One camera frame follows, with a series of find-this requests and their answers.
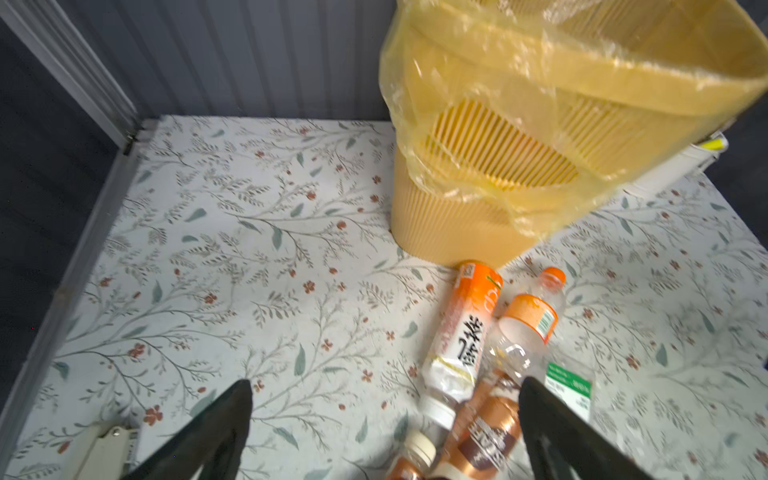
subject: yellow plastic bag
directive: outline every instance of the yellow plastic bag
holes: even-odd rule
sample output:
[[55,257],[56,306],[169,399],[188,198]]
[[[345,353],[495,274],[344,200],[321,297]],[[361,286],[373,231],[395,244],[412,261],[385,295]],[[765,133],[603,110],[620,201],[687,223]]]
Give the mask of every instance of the yellow plastic bag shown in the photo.
[[395,239],[501,266],[754,102],[768,41],[733,0],[400,0],[379,72]]

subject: floral tablecloth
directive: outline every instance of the floral tablecloth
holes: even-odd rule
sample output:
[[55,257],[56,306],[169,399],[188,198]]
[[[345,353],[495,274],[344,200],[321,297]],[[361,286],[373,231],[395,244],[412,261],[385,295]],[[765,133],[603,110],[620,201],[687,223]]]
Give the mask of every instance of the floral tablecloth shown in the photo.
[[[388,231],[392,125],[165,117],[50,366],[9,478],[57,478],[86,425],[147,458],[253,384],[240,478],[379,478],[420,426],[452,270]],[[556,351],[591,423],[654,477],[768,478],[768,255],[705,177],[617,196],[503,269],[568,274]],[[524,455],[507,474],[530,478]]]

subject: green label stripe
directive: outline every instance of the green label stripe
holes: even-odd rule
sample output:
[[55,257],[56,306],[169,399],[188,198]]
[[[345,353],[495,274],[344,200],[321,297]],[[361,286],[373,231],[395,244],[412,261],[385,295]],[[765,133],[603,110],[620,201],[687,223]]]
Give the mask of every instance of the green label stripe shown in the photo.
[[587,380],[582,379],[580,376],[573,372],[569,372],[559,365],[554,363],[549,364],[547,369],[547,376],[553,379],[555,382],[562,383],[569,389],[574,390],[586,397],[590,397],[592,393],[592,385]]

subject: white bottle cap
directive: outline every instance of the white bottle cap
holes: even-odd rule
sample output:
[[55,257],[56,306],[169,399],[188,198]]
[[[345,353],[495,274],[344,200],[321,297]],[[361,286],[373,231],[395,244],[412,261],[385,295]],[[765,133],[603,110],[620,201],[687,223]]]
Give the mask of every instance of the white bottle cap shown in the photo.
[[422,396],[421,401],[419,401],[419,409],[424,416],[430,418],[446,430],[450,430],[453,427],[453,421],[456,420],[456,412],[451,406],[429,395]]
[[424,435],[419,430],[409,430],[403,445],[417,454],[427,467],[432,466],[432,462],[435,461],[437,449],[432,442],[429,441],[427,435]]

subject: green and white label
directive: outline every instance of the green and white label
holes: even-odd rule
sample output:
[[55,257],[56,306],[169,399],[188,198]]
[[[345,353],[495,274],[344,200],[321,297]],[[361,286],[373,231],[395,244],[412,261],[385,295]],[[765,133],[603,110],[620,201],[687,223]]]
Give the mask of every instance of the green and white label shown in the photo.
[[559,365],[550,363],[544,384],[576,415],[585,422],[589,422],[592,385],[587,380]]

